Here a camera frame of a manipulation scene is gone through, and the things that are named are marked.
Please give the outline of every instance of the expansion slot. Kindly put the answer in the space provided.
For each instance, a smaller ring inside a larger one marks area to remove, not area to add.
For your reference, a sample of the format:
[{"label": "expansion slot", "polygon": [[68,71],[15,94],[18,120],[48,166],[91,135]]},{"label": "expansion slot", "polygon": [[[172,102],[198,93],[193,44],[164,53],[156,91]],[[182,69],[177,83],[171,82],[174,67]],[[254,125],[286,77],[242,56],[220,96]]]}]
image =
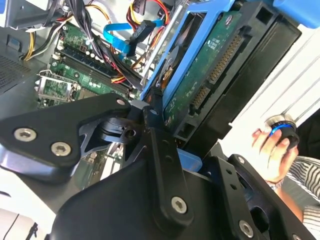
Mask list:
[{"label": "expansion slot", "polygon": [[113,88],[114,90],[120,93],[127,93],[128,89],[131,87],[126,84],[115,84],[110,80],[110,75],[107,73],[111,73],[110,70],[103,68],[103,66],[98,65],[98,67],[94,67],[92,64],[88,65],[85,61],[80,61],[77,58],[77,55],[80,55],[76,51],[71,51],[68,48],[65,48],[61,51],[65,56],[62,58],[62,62],[67,66],[70,66],[73,69],[77,69],[79,72],[91,77],[92,79],[97,80],[98,82]]}]

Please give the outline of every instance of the blue plastic tab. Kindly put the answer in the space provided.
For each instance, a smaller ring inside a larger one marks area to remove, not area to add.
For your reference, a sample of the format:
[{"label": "blue plastic tab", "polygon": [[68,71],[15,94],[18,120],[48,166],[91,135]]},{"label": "blue plastic tab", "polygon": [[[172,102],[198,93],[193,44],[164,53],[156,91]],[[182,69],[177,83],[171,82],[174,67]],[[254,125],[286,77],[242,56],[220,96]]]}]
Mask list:
[{"label": "blue plastic tab", "polygon": [[319,0],[274,0],[273,6],[307,28],[320,27]]},{"label": "blue plastic tab", "polygon": [[0,14],[4,14],[6,10],[6,2],[7,0],[0,0]]},{"label": "blue plastic tab", "polygon": [[[164,21],[161,19],[152,21],[155,23],[156,27],[161,27],[164,24]],[[122,31],[122,30],[129,30],[131,26],[129,23],[112,23],[108,24],[103,29],[103,36],[105,40],[110,43],[114,48],[120,50],[123,54],[127,54],[130,51],[129,43],[117,38],[116,36],[111,35],[111,31]]]},{"label": "blue plastic tab", "polygon": [[181,165],[190,172],[198,172],[202,167],[201,158],[182,149],[177,149]]},{"label": "blue plastic tab", "polygon": [[271,133],[269,134],[269,137],[273,135],[277,130],[283,129],[283,128],[292,128],[290,124],[281,124],[279,126],[276,126],[274,129],[272,129]]},{"label": "blue plastic tab", "polygon": [[187,19],[187,16],[192,13],[206,13],[201,26],[199,27],[198,31],[196,32],[192,43],[188,47],[183,59],[181,60],[178,68],[176,69],[174,75],[172,76],[168,86],[164,90],[163,93],[163,109],[166,108],[167,104],[169,103],[170,99],[174,95],[175,91],[177,90],[180,82],[182,81],[183,77],[185,76],[186,72],[188,71],[190,65],[192,64],[193,60],[196,58],[199,50],[201,49],[202,45],[204,44],[207,36],[209,35],[210,31],[212,30],[215,22],[217,21],[218,16],[222,12],[228,12],[231,6],[234,4],[235,0],[215,0],[215,1],[207,1],[201,3],[193,3],[191,4],[186,13],[184,14],[180,25],[175,30],[175,34],[172,37],[170,43],[166,47],[164,54],[162,55],[159,63],[157,64],[152,77],[150,78],[147,86],[141,93],[140,99],[143,100],[148,92],[149,88],[151,87],[152,83],[158,76],[158,72],[161,70],[161,66],[163,65],[166,56],[169,53],[169,50],[172,48],[175,40],[177,39],[179,32],[184,25],[184,22]]}]

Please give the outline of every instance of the black metal arm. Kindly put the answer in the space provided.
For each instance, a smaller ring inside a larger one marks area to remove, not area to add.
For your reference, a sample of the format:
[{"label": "black metal arm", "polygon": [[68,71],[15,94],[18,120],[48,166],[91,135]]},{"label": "black metal arm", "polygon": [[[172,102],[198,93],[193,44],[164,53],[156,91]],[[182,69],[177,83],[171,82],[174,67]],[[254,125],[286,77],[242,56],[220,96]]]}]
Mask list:
[{"label": "black metal arm", "polygon": [[110,142],[126,146],[124,168],[68,200],[50,239],[314,239],[241,156],[183,170],[161,92],[148,101],[105,94],[0,122],[0,166],[48,183]]}]

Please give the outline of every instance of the hex bolt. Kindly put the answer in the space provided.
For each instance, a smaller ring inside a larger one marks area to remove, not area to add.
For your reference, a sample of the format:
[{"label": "hex bolt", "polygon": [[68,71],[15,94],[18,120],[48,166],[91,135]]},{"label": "hex bolt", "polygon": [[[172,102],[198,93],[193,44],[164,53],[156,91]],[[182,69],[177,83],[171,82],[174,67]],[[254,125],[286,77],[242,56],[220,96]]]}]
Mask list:
[{"label": "hex bolt", "polygon": [[116,102],[120,105],[126,105],[126,103],[121,99],[117,99]]},{"label": "hex bolt", "polygon": [[154,110],[154,109],[151,109],[150,112],[151,112],[152,114],[154,114],[154,115],[158,115],[157,111]]},{"label": "hex bolt", "polygon": [[71,153],[71,147],[63,141],[58,141],[51,145],[51,151],[58,157],[65,157]]},{"label": "hex bolt", "polygon": [[245,164],[245,160],[242,157],[238,156],[238,159],[241,164]]},{"label": "hex bolt", "polygon": [[26,127],[18,128],[14,131],[13,135],[15,139],[22,142],[31,142],[37,137],[36,131]]},{"label": "hex bolt", "polygon": [[254,230],[249,225],[249,223],[247,223],[244,220],[240,220],[239,227],[240,227],[241,232],[243,232],[244,235],[246,235],[248,238],[252,239],[254,237]]},{"label": "hex bolt", "polygon": [[171,206],[179,214],[185,214],[187,212],[186,202],[179,196],[174,196],[171,199]]},{"label": "hex bolt", "polygon": [[295,235],[295,234],[293,234],[292,235],[292,237],[293,237],[293,240],[301,240],[301,238],[300,237],[298,237],[297,235]]}]

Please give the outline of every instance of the sleeve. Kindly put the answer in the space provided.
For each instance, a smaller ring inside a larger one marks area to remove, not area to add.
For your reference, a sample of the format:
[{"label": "sleeve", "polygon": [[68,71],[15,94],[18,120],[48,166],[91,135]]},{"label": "sleeve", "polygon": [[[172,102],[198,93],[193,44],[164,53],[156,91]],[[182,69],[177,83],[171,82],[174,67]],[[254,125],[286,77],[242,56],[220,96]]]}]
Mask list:
[{"label": "sleeve", "polygon": [[298,156],[287,176],[320,203],[320,160]]},{"label": "sleeve", "polygon": [[320,207],[305,207],[302,223],[316,239],[320,239]]}]

